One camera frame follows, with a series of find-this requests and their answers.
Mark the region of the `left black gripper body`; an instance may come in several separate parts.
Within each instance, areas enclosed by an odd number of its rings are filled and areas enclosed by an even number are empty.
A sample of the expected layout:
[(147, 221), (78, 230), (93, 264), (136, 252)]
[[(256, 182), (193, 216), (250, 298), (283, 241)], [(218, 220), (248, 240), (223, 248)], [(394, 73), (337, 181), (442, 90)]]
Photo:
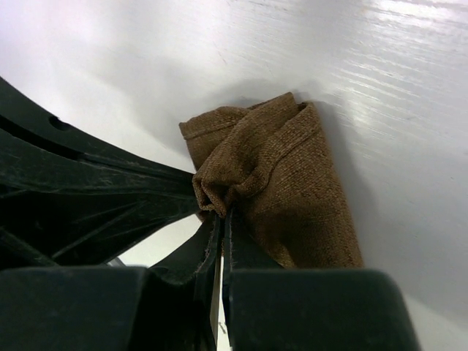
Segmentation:
[(199, 211), (192, 174), (93, 137), (1, 82), (1, 268), (99, 265)]

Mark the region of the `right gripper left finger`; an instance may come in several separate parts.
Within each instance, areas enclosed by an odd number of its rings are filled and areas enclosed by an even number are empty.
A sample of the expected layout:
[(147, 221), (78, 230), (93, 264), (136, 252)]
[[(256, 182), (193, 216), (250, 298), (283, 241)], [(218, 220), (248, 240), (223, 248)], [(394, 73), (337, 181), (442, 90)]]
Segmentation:
[(1, 273), (3, 350), (215, 350), (222, 220), (150, 268)]

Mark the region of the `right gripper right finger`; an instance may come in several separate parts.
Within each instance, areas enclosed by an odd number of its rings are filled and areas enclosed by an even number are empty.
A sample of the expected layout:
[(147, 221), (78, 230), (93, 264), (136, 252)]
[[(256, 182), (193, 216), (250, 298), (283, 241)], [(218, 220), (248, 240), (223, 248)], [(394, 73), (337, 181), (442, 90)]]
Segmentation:
[(420, 349), (389, 275), (283, 268), (235, 210), (224, 222), (222, 301), (234, 350)]

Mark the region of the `brown cloth napkin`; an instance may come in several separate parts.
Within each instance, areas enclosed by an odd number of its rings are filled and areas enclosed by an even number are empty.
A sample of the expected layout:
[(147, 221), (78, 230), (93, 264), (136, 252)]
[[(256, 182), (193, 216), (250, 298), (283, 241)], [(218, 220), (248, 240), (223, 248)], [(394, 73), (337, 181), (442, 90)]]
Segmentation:
[(244, 218), (286, 268), (360, 268), (350, 209), (318, 111), (291, 93), (218, 107), (179, 125), (202, 214)]

